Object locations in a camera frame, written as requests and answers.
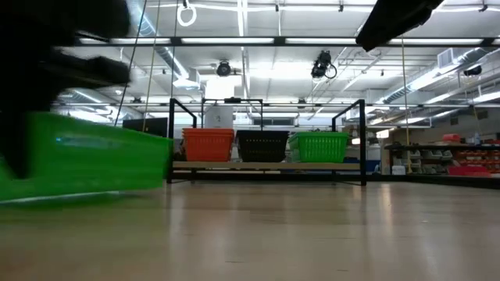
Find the security camera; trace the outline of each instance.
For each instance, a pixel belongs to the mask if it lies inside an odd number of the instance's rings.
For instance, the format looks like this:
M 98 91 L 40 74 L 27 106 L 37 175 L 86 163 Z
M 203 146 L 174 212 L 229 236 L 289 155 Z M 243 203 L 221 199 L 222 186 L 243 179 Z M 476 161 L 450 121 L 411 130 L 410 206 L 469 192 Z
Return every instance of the security camera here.
M 231 75 L 231 67 L 229 65 L 229 62 L 228 61 L 220 62 L 219 66 L 217 67 L 216 73 L 221 77 L 226 77 Z
M 327 75 L 330 67 L 335 71 L 333 76 Z M 321 79 L 323 77 L 333 79 L 337 76 L 337 68 L 331 63 L 330 51 L 321 51 L 320 55 L 318 55 L 318 59 L 313 63 L 311 76 L 313 79 Z

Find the black object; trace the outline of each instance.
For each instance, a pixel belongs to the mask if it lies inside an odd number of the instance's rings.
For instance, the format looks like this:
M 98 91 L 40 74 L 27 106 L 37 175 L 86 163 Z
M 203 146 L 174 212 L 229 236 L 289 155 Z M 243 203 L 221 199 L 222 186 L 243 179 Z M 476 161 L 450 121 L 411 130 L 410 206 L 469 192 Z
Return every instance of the black object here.
M 476 66 L 472 69 L 465 70 L 463 75 L 465 76 L 476 76 L 483 72 L 483 68 L 481 66 Z
M 58 94 L 70 87 L 95 89 L 130 80 L 128 68 L 121 62 L 104 57 L 79 59 L 57 47 L 79 43 L 79 32 L 94 34 L 102 41 L 125 37 L 130 14 L 123 0 L 16 0 L 2 4 L 0 33 L 6 43 L 0 51 L 8 54 L 3 63 L 9 71 L 2 74 L 0 82 L 23 87 L 2 96 L 0 130 L 5 135 L 0 137 L 0 155 L 14 175 L 24 179 L 30 174 L 27 144 L 36 137 L 29 135 L 29 112 L 49 111 Z
M 327 75 L 330 68 L 335 71 L 333 76 Z M 311 76 L 314 79 L 320 79 L 324 76 L 328 79 L 334 79 L 337 76 L 337 68 L 331 63 L 330 51 L 321 51 L 320 55 L 318 55 L 318 59 L 314 61 Z
M 406 31 L 423 25 L 443 0 L 378 0 L 356 43 L 370 51 Z
M 144 126 L 143 119 L 132 119 L 123 121 L 123 128 L 125 129 L 142 132 L 143 126 Z M 169 126 L 168 118 L 150 118 L 146 119 L 146 126 L 144 132 L 158 137 L 167 137 L 168 126 Z
M 219 66 L 217 67 L 217 75 L 221 77 L 226 77 L 231 75 L 231 66 L 229 65 L 228 61 L 222 61 L 220 62 Z
M 243 162 L 281 162 L 285 158 L 288 131 L 239 130 L 237 150 Z

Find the hanging rope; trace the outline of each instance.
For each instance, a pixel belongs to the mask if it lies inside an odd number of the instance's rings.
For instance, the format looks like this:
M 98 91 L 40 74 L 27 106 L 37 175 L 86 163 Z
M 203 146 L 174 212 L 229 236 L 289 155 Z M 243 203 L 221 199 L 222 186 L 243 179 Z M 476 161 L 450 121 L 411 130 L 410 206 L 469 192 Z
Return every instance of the hanging rope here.
M 146 4 L 147 3 L 148 3 L 147 0 L 144 1 L 144 6 L 142 7 L 141 21 L 139 22 L 139 26 L 137 27 L 137 35 L 135 36 L 134 49 L 132 50 L 132 56 L 130 57 L 130 63 L 128 64 L 128 73 L 129 74 L 130 74 L 130 71 L 132 70 L 132 64 L 134 63 L 135 50 L 137 49 L 137 46 L 138 46 L 139 35 L 141 32 L 141 27 L 142 27 L 142 20 L 144 19 L 144 14 L 146 13 Z M 122 111 L 123 101 L 125 100 L 125 94 L 127 93 L 128 84 L 129 84 L 129 82 L 126 82 L 125 88 L 123 89 L 122 100 L 120 101 L 120 106 L 118 107 L 118 113 L 116 114 L 116 118 L 115 118 L 115 126 L 118 124 L 118 118 L 120 117 L 120 112 Z
M 408 124 L 408 88 L 406 87 L 406 67 L 405 67 L 405 38 L 401 36 L 401 47 L 402 47 L 402 62 L 403 62 L 403 83 L 405 87 L 405 120 L 406 120 L 406 145 L 409 146 L 409 124 Z M 412 173 L 412 166 L 410 160 L 410 150 L 406 151 L 406 165 L 408 166 L 408 173 Z
M 144 110 L 144 118 L 142 121 L 142 131 L 145 132 L 146 130 L 146 118 L 148 118 L 148 104 L 149 104 L 149 93 L 151 91 L 151 80 L 153 78 L 153 65 L 155 63 L 155 47 L 156 47 L 156 39 L 158 35 L 158 29 L 159 29 L 159 8 L 157 8 L 158 12 L 156 13 L 156 28 L 155 28 L 155 40 L 153 41 L 153 48 L 152 48 L 152 54 L 151 54 L 151 68 L 149 69 L 149 82 L 148 82 L 148 94 L 146 95 L 146 108 Z

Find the black basket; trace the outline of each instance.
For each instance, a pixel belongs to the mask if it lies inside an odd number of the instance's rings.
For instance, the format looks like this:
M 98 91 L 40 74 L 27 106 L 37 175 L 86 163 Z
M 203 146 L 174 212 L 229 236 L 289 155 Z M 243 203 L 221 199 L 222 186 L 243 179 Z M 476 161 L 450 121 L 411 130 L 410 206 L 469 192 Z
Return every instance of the black basket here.
M 236 138 L 243 162 L 281 162 L 285 158 L 288 131 L 239 130 Z

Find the ceiling pipe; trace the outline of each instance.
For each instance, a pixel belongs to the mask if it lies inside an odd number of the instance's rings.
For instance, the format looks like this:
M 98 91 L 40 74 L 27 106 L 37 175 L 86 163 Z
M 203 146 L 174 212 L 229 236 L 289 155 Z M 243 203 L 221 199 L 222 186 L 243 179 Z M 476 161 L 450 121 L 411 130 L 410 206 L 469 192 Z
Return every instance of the ceiling pipe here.
M 405 96 L 405 94 L 417 92 L 419 89 L 445 78 L 448 74 L 456 73 L 462 69 L 472 66 L 475 63 L 478 63 L 484 56 L 494 52 L 495 50 L 496 48 L 471 49 L 457 59 L 455 68 L 443 73 L 440 72 L 441 70 L 439 69 L 437 63 L 435 63 L 407 79 L 406 87 L 404 83 L 401 82 L 400 84 L 390 88 L 386 93 L 384 93 L 384 96 L 377 101 L 377 103 L 388 104 Z
M 137 28 L 141 27 L 141 30 L 139 30 L 139 34 L 141 37 L 161 37 L 161 34 L 156 32 L 156 28 L 148 18 L 148 15 L 144 14 L 144 17 L 142 16 L 142 13 L 145 11 L 142 9 L 142 5 L 139 3 L 139 0 L 127 0 L 127 5 L 130 11 L 130 18 L 132 23 Z M 189 73 L 186 68 L 184 68 L 176 58 L 174 58 L 173 53 L 167 47 L 155 46 L 153 47 L 153 49 L 158 54 L 158 56 L 162 58 L 172 69 L 177 79 L 187 79 L 189 77 Z
M 99 93 L 98 91 L 89 90 L 89 89 L 68 89 L 67 91 L 73 93 L 73 97 L 70 99 L 62 98 L 62 100 L 69 101 L 86 101 L 87 106 L 112 106 L 112 104 L 118 103 L 117 100 L 110 98 L 104 94 Z M 139 112 L 134 108 L 122 108 L 122 111 L 129 115 L 132 119 L 141 119 L 143 118 L 142 112 Z
M 491 75 L 489 77 L 486 77 L 486 78 L 484 78 L 482 80 L 474 81 L 471 84 L 468 84 L 466 86 L 463 86 L 463 87 L 460 87 L 460 88 L 455 89 L 453 91 L 450 91 L 450 92 L 446 93 L 446 95 L 448 95 L 449 97 L 451 97 L 451 96 L 454 96 L 454 95 L 457 95 L 457 94 L 462 94 L 462 93 L 468 91 L 469 89 L 479 87 L 480 85 L 483 85 L 483 84 L 486 84 L 486 83 L 494 82 L 495 80 L 498 80 L 498 79 L 500 79 L 500 73 L 493 74 L 493 75 Z M 439 108 L 442 105 L 434 104 L 434 105 L 424 105 L 424 106 L 426 106 L 426 107 L 435 106 L 436 108 Z M 440 113 L 442 111 L 443 110 L 441 110 L 441 111 L 435 111 L 435 112 L 432 112 L 432 114 Z M 397 114 L 396 116 L 392 116 L 392 117 L 384 119 L 384 121 L 380 122 L 380 123 L 392 122 L 392 121 L 394 121 L 396 119 L 402 118 L 403 115 L 404 115 L 404 113 Z

